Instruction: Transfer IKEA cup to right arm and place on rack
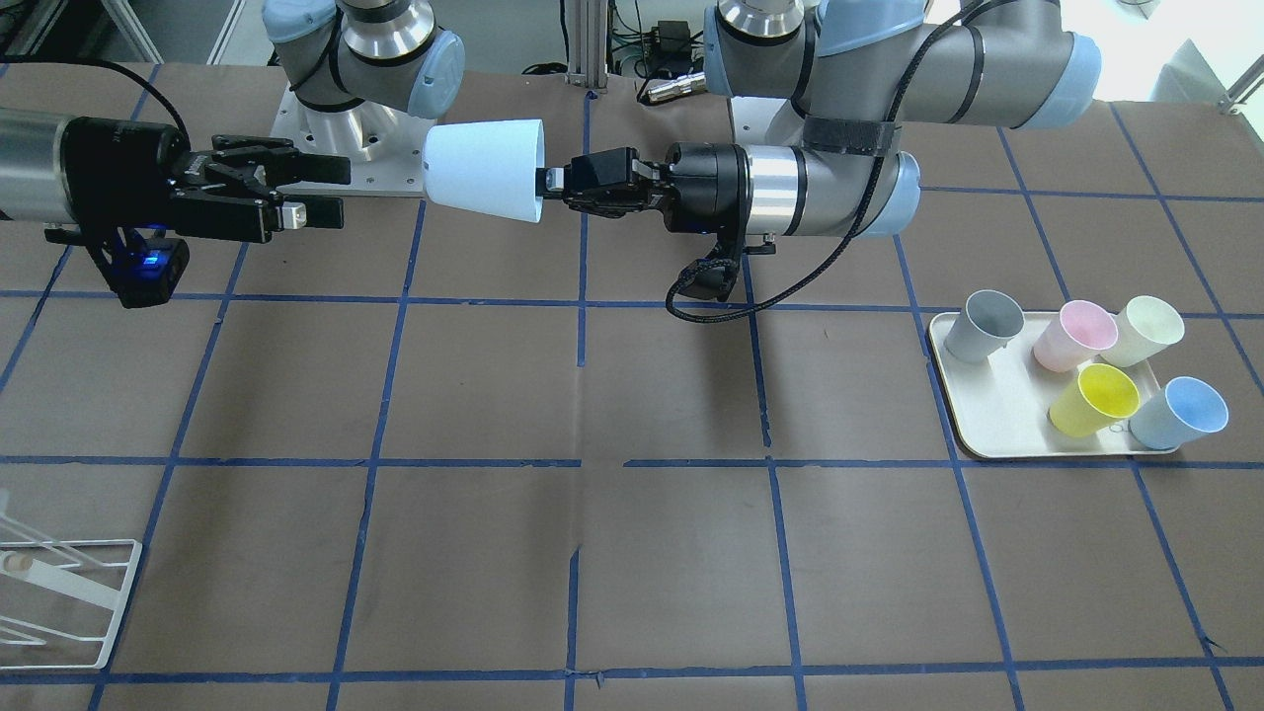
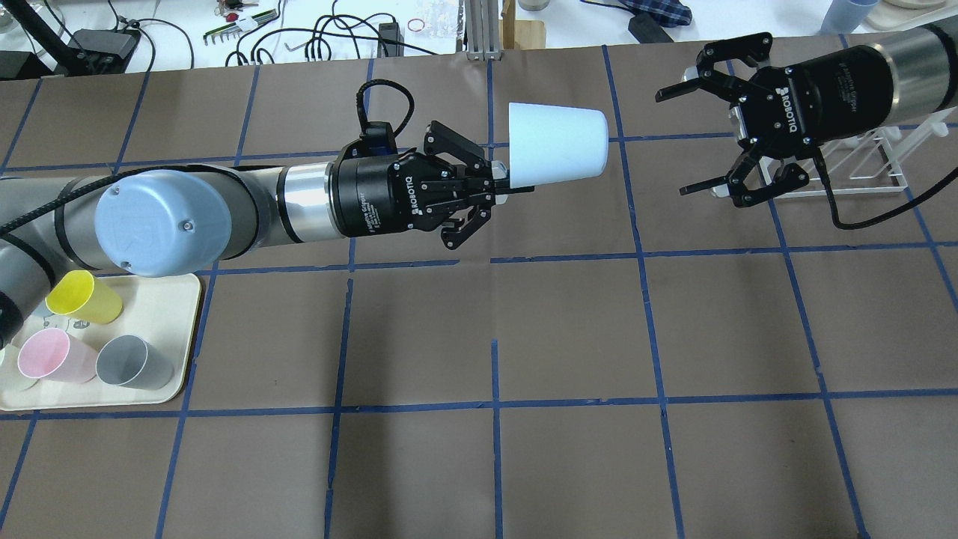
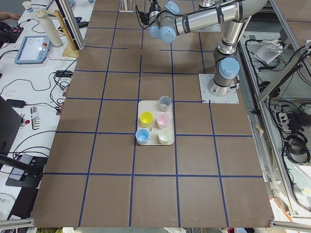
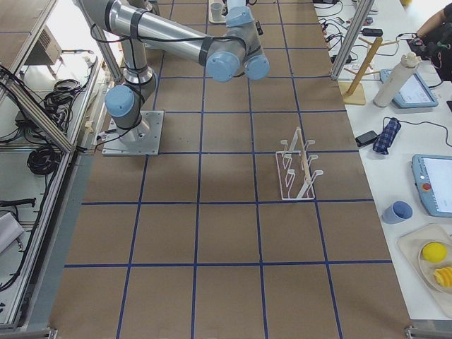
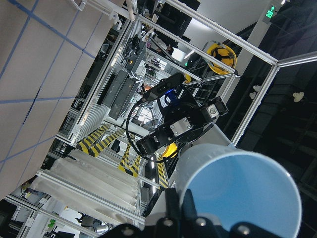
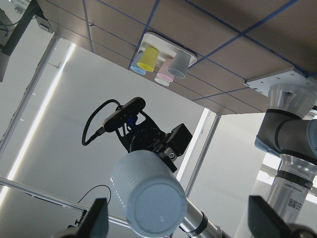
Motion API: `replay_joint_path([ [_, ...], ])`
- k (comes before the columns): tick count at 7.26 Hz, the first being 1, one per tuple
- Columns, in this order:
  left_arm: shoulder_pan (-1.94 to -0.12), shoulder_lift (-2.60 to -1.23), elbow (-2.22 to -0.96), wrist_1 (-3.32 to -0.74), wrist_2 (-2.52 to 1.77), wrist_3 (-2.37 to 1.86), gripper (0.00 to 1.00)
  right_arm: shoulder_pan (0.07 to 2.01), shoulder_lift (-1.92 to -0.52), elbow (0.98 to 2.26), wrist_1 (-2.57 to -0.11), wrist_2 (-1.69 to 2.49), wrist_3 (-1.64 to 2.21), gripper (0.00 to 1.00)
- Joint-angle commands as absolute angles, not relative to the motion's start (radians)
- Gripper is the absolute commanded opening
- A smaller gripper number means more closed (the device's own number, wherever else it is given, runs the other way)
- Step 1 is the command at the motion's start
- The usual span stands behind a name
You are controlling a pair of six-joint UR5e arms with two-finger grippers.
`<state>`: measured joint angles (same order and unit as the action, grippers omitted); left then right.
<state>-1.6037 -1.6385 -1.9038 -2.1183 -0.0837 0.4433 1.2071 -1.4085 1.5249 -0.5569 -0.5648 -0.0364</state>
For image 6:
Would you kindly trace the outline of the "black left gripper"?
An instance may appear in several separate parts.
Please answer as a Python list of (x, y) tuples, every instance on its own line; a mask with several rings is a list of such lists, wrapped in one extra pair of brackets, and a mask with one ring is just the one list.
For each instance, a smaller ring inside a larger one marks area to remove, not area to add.
[(145, 117), (144, 121), (137, 124), (138, 116), (133, 115), (116, 130), (119, 141), (128, 153), (147, 150), (158, 154), (171, 172), (176, 172), (177, 167), (163, 152), (172, 149), (177, 157), (182, 156), (193, 137), (191, 132), (181, 123), (172, 129), (171, 133), (165, 133), (144, 111), (140, 111), (139, 114)]

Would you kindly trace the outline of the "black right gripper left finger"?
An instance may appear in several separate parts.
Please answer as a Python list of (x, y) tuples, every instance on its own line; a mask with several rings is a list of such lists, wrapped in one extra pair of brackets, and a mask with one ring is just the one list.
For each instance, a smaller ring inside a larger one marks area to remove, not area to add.
[(77, 231), (77, 238), (106, 238), (108, 234), (107, 199), (97, 198)]

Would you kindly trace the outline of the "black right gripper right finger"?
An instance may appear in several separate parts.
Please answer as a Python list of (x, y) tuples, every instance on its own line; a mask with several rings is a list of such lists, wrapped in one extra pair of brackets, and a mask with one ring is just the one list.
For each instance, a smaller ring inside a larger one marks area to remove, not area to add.
[(248, 202), (248, 227), (255, 238), (287, 238), (289, 226), (258, 195), (250, 195)]

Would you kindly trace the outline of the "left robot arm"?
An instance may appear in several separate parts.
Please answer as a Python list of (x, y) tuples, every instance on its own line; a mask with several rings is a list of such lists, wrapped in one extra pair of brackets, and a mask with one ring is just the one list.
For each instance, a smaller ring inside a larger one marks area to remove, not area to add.
[[(295, 219), (317, 174), (317, 122), (304, 119), (316, 95), (295, 85), (276, 84), (268, 96), (270, 106), (255, 146), (279, 156), (281, 165), (268, 199), (249, 197), (248, 227), (254, 238), (314, 238), (316, 233)], [(168, 162), (155, 152), (134, 150), (114, 168), (111, 183), (132, 230), (146, 238), (169, 235), (177, 227), (191, 238), (225, 237), (186, 198)]]

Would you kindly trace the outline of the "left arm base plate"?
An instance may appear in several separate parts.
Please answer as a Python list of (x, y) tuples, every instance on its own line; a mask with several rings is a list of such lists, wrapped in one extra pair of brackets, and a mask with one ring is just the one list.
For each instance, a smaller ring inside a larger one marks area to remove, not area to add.
[(304, 76), (303, 73), (293, 68), (254, 77), (245, 83), (248, 87), (265, 96), (268, 96), (270, 87), (277, 84), (299, 86), (317, 94), (317, 81), (312, 77)]

